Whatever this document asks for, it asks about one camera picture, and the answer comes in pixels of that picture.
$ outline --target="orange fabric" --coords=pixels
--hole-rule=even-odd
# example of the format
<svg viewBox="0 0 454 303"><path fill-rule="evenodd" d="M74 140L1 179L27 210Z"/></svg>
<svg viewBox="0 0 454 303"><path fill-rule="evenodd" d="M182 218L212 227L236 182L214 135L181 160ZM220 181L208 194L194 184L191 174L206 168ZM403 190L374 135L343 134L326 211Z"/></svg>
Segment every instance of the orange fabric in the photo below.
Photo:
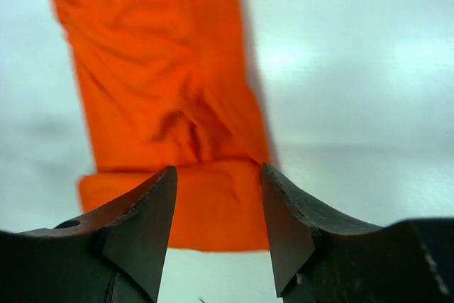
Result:
<svg viewBox="0 0 454 303"><path fill-rule="evenodd" d="M171 247L268 248L262 119L245 80L238 0L53 0L72 46L96 162L89 211L166 165Z"/></svg>

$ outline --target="white surface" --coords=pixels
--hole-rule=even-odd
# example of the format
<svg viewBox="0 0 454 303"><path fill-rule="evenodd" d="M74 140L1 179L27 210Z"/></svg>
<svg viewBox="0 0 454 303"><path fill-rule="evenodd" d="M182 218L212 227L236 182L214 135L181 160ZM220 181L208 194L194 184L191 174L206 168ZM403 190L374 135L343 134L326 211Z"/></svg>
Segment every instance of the white surface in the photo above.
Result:
<svg viewBox="0 0 454 303"><path fill-rule="evenodd" d="M454 0L243 0L280 167L360 219L454 212ZM78 215L91 172L48 0L0 0L0 228ZM277 302L267 253L169 250L160 303Z"/></svg>

